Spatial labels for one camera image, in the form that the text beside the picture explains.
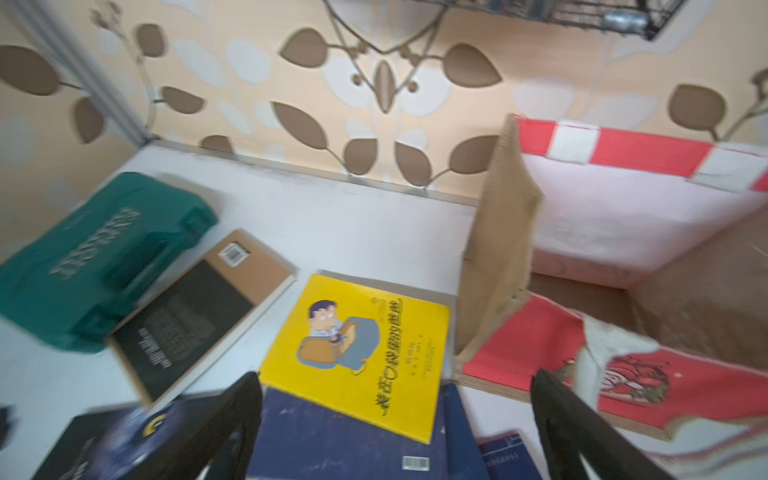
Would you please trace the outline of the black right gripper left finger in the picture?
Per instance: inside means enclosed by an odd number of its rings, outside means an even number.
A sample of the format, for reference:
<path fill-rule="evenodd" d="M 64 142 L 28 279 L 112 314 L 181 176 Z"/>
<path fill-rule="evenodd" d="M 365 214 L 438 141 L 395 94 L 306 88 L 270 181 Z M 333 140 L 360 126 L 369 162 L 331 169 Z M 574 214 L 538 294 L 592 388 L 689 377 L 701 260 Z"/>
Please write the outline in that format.
<path fill-rule="evenodd" d="M 261 425 L 263 392 L 257 373 L 241 376 L 129 472 L 130 479 L 244 479 Z"/>

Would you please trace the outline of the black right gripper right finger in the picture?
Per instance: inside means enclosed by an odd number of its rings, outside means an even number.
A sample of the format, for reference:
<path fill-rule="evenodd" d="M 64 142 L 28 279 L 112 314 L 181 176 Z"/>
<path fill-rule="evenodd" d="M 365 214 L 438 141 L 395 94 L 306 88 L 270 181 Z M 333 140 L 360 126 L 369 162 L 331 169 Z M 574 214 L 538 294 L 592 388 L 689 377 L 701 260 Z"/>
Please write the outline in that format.
<path fill-rule="evenodd" d="M 669 479 L 671 475 L 629 443 L 552 372 L 532 377 L 530 399 L 549 475 L 587 479 Z"/>

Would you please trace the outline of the black and white large book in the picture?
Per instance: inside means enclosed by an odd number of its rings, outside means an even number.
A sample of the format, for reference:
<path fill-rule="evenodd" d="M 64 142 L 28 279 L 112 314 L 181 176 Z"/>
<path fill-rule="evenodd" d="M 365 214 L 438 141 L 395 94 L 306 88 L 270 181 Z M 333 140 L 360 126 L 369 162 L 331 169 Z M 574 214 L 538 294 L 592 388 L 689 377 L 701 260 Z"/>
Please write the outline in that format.
<path fill-rule="evenodd" d="M 133 404 L 78 415 L 33 479 L 121 479 L 215 400 L 214 395 L 182 396 L 155 413 Z"/>

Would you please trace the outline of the yellow cartoon man book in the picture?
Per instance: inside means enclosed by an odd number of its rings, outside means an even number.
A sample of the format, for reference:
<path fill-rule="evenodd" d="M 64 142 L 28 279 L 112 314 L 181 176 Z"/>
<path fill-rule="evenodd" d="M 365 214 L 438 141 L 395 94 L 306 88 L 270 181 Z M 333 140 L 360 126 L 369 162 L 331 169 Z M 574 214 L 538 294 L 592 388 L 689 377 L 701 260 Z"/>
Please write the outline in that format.
<path fill-rule="evenodd" d="M 450 320 L 442 303 L 313 274 L 263 360 L 260 379 L 429 444 Z"/>

